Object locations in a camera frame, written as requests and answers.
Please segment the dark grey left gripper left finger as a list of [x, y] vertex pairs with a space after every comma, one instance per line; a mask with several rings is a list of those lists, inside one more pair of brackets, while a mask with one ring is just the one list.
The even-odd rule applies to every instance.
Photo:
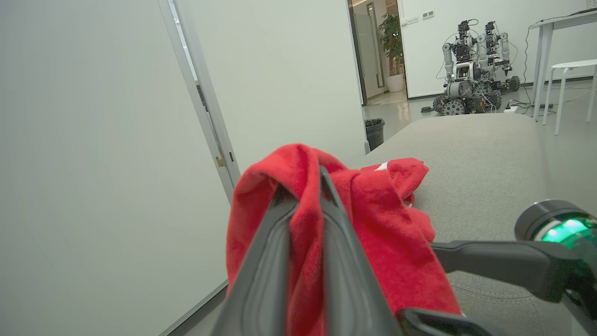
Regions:
[[298, 200], [283, 186], [271, 198], [213, 336], [283, 336], [290, 260], [290, 220]]

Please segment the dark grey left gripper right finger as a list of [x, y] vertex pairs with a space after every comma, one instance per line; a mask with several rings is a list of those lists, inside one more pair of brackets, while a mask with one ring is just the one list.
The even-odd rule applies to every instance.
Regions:
[[319, 167], [324, 215], [323, 261], [328, 336], [400, 336], [403, 332], [324, 166]]

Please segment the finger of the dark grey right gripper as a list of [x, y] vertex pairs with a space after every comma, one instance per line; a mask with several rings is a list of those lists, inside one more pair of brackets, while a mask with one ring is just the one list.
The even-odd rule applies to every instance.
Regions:
[[399, 325], [405, 336], [492, 336], [491, 329], [464, 315], [419, 308], [399, 310]]

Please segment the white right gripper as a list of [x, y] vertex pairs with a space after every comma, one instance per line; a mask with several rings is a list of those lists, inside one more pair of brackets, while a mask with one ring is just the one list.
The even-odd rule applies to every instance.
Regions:
[[[573, 317], [573, 336], [597, 334], [596, 236], [576, 232], [554, 242], [432, 243], [445, 272], [465, 272], [522, 287], [540, 300], [560, 302]], [[568, 249], [579, 258], [568, 287]]]

